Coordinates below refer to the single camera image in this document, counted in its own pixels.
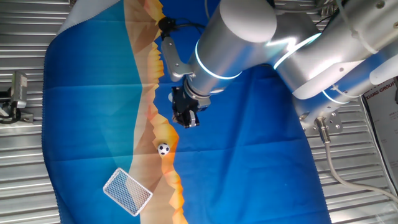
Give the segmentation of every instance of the corrugated metal wall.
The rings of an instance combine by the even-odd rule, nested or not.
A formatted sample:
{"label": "corrugated metal wall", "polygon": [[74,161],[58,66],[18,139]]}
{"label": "corrugated metal wall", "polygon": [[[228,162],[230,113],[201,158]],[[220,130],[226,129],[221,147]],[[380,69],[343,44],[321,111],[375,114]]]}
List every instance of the corrugated metal wall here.
{"label": "corrugated metal wall", "polygon": [[[389,190],[392,185],[387,181],[362,102],[358,100],[344,105],[339,109],[339,115],[343,132],[331,136],[335,169],[345,180]],[[337,182],[330,174],[325,148],[319,136],[309,136],[308,141],[333,223],[378,223],[376,216],[382,213],[387,213],[391,218],[398,217],[392,209],[391,200],[386,196],[351,189]]]}
{"label": "corrugated metal wall", "polygon": [[0,223],[60,223],[41,148],[43,64],[68,16],[68,0],[0,0],[0,90],[28,74],[29,127],[0,124]]}
{"label": "corrugated metal wall", "polygon": [[[278,7],[295,0],[276,1]],[[313,6],[312,0],[299,1]],[[0,126],[0,224],[60,223],[57,203],[41,149],[42,84],[45,49],[66,19],[68,0],[0,0],[0,90],[11,74],[28,74],[28,107],[35,121],[29,127]],[[315,22],[317,12],[309,12]],[[318,25],[322,29],[327,21]],[[347,180],[388,189],[360,102],[340,109],[344,131],[332,137],[334,164]],[[333,223],[377,223],[389,199],[374,192],[349,189],[331,177],[320,138],[308,137]]]}

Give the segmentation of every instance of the connector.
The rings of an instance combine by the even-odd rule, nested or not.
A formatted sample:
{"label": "connector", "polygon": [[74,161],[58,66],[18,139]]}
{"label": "connector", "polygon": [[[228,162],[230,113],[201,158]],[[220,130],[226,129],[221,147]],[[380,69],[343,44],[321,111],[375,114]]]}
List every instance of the connector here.
{"label": "connector", "polygon": [[323,143],[330,143],[330,136],[328,127],[325,124],[325,118],[319,117],[315,120],[315,125],[318,127],[319,135]]}

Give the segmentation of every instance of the metal bracket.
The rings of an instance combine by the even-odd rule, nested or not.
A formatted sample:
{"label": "metal bracket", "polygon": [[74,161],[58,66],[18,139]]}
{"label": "metal bracket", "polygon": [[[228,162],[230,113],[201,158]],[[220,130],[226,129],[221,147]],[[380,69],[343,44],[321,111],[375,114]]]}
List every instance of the metal bracket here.
{"label": "metal bracket", "polygon": [[33,123],[33,114],[21,112],[21,121]]}
{"label": "metal bracket", "polygon": [[170,78],[173,82],[178,82],[184,75],[192,74],[192,69],[186,63],[183,63],[178,56],[177,48],[171,37],[165,37],[162,42],[162,51],[169,70]]}
{"label": "metal bracket", "polygon": [[[303,119],[300,120],[300,122],[306,136],[319,135],[318,127],[315,125],[314,121],[306,121]],[[343,124],[341,123],[337,110],[325,118],[325,124],[329,134],[338,134],[343,131]]]}

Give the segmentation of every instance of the cable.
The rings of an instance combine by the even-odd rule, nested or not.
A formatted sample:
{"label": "cable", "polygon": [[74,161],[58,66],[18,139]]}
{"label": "cable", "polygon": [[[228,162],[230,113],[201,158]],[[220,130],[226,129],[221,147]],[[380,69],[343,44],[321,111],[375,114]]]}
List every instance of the cable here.
{"label": "cable", "polygon": [[333,175],[333,177],[343,185],[347,187],[352,187],[352,188],[357,188],[357,189],[362,189],[362,190],[372,190],[374,192],[379,192],[380,194],[384,194],[385,196],[391,198],[393,201],[398,203],[398,198],[392,195],[389,192],[386,192],[385,190],[379,189],[377,187],[369,186],[369,185],[363,185],[363,184],[353,184],[351,182],[343,180],[336,172],[335,168],[333,167],[333,163],[331,162],[331,153],[330,153],[330,143],[326,142],[325,143],[325,149],[326,149],[326,158],[328,159],[328,165],[330,168],[330,172]]}
{"label": "cable", "polygon": [[324,4],[322,6],[313,7],[313,8],[309,8],[309,9],[277,9],[277,10],[284,11],[284,12],[293,12],[293,13],[297,12],[297,13],[300,13],[300,12],[307,12],[307,11],[312,11],[312,10],[323,9],[324,7],[332,6],[334,4],[335,3],[332,1],[332,2],[329,2],[329,3]]}
{"label": "cable", "polygon": [[207,0],[205,0],[205,12],[206,12],[207,19],[210,20],[210,14],[209,14]]}
{"label": "cable", "polygon": [[347,13],[343,7],[343,3],[341,2],[341,0],[336,0],[336,3],[340,10],[341,16],[342,16],[344,22],[347,24],[348,28],[350,29],[351,33],[353,34],[353,37],[355,39],[358,39],[358,41],[363,45],[364,48],[366,48],[366,50],[368,50],[372,54],[377,54],[378,51],[376,49],[374,49],[373,47],[371,47],[368,44],[368,42],[363,38],[363,36],[357,30],[355,30],[353,25],[349,22]]}
{"label": "cable", "polygon": [[330,172],[332,176],[340,183],[347,187],[351,188],[356,188],[356,189],[361,189],[361,190],[371,190],[374,192],[379,192],[380,194],[384,194],[385,196],[391,198],[393,201],[398,203],[398,198],[394,196],[390,192],[386,192],[385,190],[379,189],[377,187],[369,186],[369,185],[363,185],[363,184],[354,184],[348,181],[343,180],[336,172],[335,167],[333,166],[333,163],[331,161],[331,152],[330,152],[330,137],[329,137],[329,132],[327,129],[327,126],[325,124],[325,119],[324,118],[317,118],[315,120],[315,123],[318,126],[318,130],[320,132],[321,139],[325,145],[325,150],[326,150],[326,159],[328,161],[328,165],[330,168]]}
{"label": "cable", "polygon": [[333,15],[321,19],[321,20],[320,20],[319,22],[317,22],[315,25],[318,25],[319,23],[321,23],[321,22],[323,22],[323,21],[325,21],[325,20],[331,18],[332,16],[333,16]]}
{"label": "cable", "polygon": [[[188,21],[188,23],[176,24],[177,20],[182,20],[182,19]],[[206,26],[201,25],[199,23],[191,22],[189,19],[186,19],[186,18],[172,19],[169,17],[164,17],[163,19],[161,19],[158,23],[158,26],[159,26],[159,29],[162,31],[162,39],[169,36],[171,32],[178,30],[178,28],[194,27],[199,32],[199,34],[202,34],[202,31],[199,28],[202,28],[202,29],[206,28]]]}
{"label": "cable", "polygon": [[348,97],[348,98],[358,98],[358,97],[361,97],[361,96],[362,96],[362,95],[359,95],[359,96],[350,96],[349,94],[344,93],[344,92],[342,92],[341,90],[339,90],[339,89],[338,89],[338,86],[336,86],[335,84],[333,84],[332,86],[333,86],[332,90],[335,90],[335,91],[337,91],[338,93],[340,93],[341,95],[346,96],[346,97]]}

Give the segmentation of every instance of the wire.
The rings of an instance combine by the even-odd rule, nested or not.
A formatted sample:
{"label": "wire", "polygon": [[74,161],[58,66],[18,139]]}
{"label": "wire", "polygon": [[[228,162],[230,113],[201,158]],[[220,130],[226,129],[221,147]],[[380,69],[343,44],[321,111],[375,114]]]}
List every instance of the wire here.
{"label": "wire", "polygon": [[210,20],[209,7],[207,4],[207,0],[205,0],[205,12],[206,12],[207,19]]}
{"label": "wire", "polygon": [[328,17],[325,17],[325,18],[321,19],[321,20],[320,20],[319,22],[317,22],[315,25],[318,25],[319,23],[321,23],[321,22],[323,22],[323,21],[325,21],[325,20],[331,18],[332,16],[333,16],[333,15],[330,15],[330,16],[328,16]]}
{"label": "wire", "polygon": [[324,7],[332,6],[334,4],[335,3],[332,1],[332,2],[329,2],[329,3],[324,4],[322,6],[313,7],[313,8],[309,8],[309,9],[277,9],[277,10],[284,11],[284,12],[293,12],[293,13],[297,12],[297,13],[300,13],[300,12],[307,12],[307,11],[312,11],[312,10],[323,9]]}
{"label": "wire", "polygon": [[354,29],[353,25],[349,22],[347,13],[343,7],[343,3],[341,2],[341,0],[336,0],[337,6],[340,10],[340,14],[344,20],[344,22],[346,23],[346,25],[348,26],[348,28],[350,29],[351,33],[353,34],[353,37],[355,39],[357,39],[362,45],[363,47],[368,50],[368,52],[371,52],[372,54],[377,54],[378,51],[376,49],[374,49],[372,46],[369,45],[369,43],[363,38],[363,36]]}
{"label": "wire", "polygon": [[357,188],[357,189],[362,189],[362,190],[371,190],[374,192],[379,192],[380,194],[384,194],[385,196],[391,198],[393,201],[398,203],[398,198],[394,195],[392,195],[389,192],[386,192],[385,190],[379,189],[377,187],[369,186],[369,185],[363,185],[363,184],[353,184],[351,182],[343,180],[336,172],[335,167],[333,166],[333,163],[331,162],[331,153],[330,153],[330,143],[326,142],[325,143],[325,149],[326,149],[326,158],[328,159],[328,165],[330,168],[330,172],[333,175],[333,177],[343,185],[347,187],[352,187],[352,188]]}
{"label": "wire", "polygon": [[361,96],[362,96],[362,95],[359,95],[359,96],[350,96],[349,94],[344,93],[344,92],[342,92],[341,90],[339,90],[339,89],[338,89],[338,86],[336,86],[335,84],[333,84],[332,86],[333,86],[332,90],[335,90],[335,91],[337,91],[338,93],[340,93],[341,95],[346,96],[346,97],[348,97],[348,98],[358,98],[358,97],[361,97]]}

